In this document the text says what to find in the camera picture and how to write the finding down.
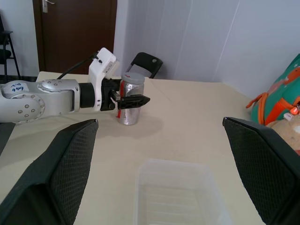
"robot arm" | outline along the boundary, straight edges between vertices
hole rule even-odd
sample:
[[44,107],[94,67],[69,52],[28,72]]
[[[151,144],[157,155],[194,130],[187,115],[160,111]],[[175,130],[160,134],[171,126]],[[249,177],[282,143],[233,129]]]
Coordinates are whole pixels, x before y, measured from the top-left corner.
[[31,122],[49,116],[60,116],[93,108],[107,111],[140,107],[149,98],[139,95],[120,98],[120,80],[111,79],[119,62],[107,49],[102,48],[89,67],[89,82],[53,79],[41,82],[11,81],[0,86],[0,123]]

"handwritten label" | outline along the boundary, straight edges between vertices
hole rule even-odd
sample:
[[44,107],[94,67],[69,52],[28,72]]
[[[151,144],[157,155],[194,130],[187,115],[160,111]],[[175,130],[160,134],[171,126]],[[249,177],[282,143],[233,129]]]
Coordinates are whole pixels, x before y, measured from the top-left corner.
[[29,91],[26,83],[23,82],[10,83],[3,87],[3,92],[6,94],[14,94],[20,91]]

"clear plastic container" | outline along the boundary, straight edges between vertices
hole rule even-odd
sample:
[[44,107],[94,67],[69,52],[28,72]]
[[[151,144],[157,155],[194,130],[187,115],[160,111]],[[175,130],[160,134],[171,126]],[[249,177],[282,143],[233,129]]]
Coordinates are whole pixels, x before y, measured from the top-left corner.
[[232,225],[209,168],[150,159],[137,175],[135,225]]

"brown door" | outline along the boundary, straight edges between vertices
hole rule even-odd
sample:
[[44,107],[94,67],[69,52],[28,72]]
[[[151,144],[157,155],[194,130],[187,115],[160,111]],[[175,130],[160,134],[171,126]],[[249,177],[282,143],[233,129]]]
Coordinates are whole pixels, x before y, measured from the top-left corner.
[[102,47],[113,51],[117,0],[49,0],[47,13],[42,1],[33,0],[41,71],[62,73]]

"backpack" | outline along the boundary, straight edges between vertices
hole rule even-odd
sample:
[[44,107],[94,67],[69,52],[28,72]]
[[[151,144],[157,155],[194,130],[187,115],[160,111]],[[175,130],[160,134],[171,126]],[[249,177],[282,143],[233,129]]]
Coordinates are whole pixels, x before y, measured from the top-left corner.
[[285,72],[267,92],[252,100],[251,119],[263,125],[282,120],[285,113],[298,114],[300,111],[300,54],[291,62]]

